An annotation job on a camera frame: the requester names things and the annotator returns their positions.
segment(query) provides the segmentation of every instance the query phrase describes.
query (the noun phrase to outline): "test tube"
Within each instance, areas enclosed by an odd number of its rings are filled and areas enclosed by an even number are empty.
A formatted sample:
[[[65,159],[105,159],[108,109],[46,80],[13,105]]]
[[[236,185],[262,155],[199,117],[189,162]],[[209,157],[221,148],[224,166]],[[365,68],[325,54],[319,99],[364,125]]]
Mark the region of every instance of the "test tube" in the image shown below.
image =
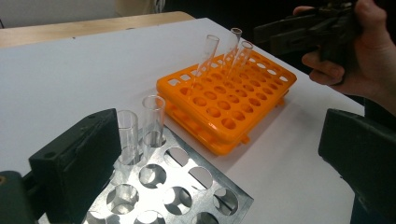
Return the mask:
[[[151,155],[155,147],[163,145],[163,119],[165,111],[165,100],[158,95],[150,95],[143,99],[143,133],[145,157]]]
[[[233,65],[233,60],[235,58],[236,52],[238,51],[239,40],[242,35],[242,30],[239,28],[232,28],[230,30],[230,35],[228,37],[226,52],[224,53],[222,60],[223,73],[227,76],[231,66]]]
[[[123,165],[137,164],[139,162],[137,115],[130,110],[120,110],[117,112],[117,119],[121,144],[119,161]]]
[[[204,52],[200,63],[198,63],[197,70],[195,72],[195,78],[205,75],[212,64],[213,57],[216,54],[216,50],[219,45],[219,38],[215,35],[207,35],[204,45]]]
[[[249,41],[242,41],[241,46],[239,47],[238,53],[233,60],[233,65],[227,79],[231,76],[237,76],[244,69],[245,64],[250,57],[250,52],[253,50],[253,44]]]

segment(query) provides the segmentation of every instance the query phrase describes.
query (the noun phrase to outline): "orange plastic rack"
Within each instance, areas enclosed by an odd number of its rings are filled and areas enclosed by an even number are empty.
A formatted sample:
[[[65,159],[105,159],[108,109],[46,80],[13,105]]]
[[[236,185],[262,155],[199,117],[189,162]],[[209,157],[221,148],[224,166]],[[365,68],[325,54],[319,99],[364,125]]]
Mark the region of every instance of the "orange plastic rack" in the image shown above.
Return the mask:
[[[282,66],[251,51],[245,66],[226,75],[222,55],[210,70],[195,77],[197,64],[157,81],[166,101],[166,113],[216,155],[226,155],[283,97],[296,76]]]

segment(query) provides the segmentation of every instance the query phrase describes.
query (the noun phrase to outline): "wooden surface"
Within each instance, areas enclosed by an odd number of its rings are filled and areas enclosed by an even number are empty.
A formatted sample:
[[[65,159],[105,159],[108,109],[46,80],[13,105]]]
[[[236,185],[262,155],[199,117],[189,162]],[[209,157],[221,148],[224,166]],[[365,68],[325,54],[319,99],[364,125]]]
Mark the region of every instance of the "wooden surface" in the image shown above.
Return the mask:
[[[0,48],[188,20],[194,20],[194,17],[187,13],[176,11],[96,21],[76,21],[1,29]]]

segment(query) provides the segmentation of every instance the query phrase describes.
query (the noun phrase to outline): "white table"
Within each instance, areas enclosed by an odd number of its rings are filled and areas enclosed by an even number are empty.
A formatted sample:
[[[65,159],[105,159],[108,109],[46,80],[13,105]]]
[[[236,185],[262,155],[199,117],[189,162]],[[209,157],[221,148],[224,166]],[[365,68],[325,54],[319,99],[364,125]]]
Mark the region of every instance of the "white table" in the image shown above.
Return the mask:
[[[156,80],[198,63],[208,34],[223,53],[228,30],[208,19],[0,49],[0,170],[26,175],[32,154],[91,113],[130,109],[141,117]],[[354,194],[318,143],[328,108],[362,107],[255,50],[298,80],[248,145],[218,157],[172,120],[166,125],[254,199],[243,223],[349,223]]]

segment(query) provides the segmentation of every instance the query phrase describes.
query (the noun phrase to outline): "human hand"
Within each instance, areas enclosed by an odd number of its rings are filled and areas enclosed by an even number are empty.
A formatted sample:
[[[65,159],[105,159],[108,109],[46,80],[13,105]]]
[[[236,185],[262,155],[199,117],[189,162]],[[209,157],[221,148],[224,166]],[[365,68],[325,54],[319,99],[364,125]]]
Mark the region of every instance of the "human hand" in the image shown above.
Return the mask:
[[[296,14],[310,7],[297,7]],[[374,0],[359,0],[355,14],[362,33],[353,43],[356,62],[343,67],[321,61],[319,52],[305,54],[313,81],[348,95],[358,95],[384,106],[396,115],[396,47],[386,28],[386,12]]]

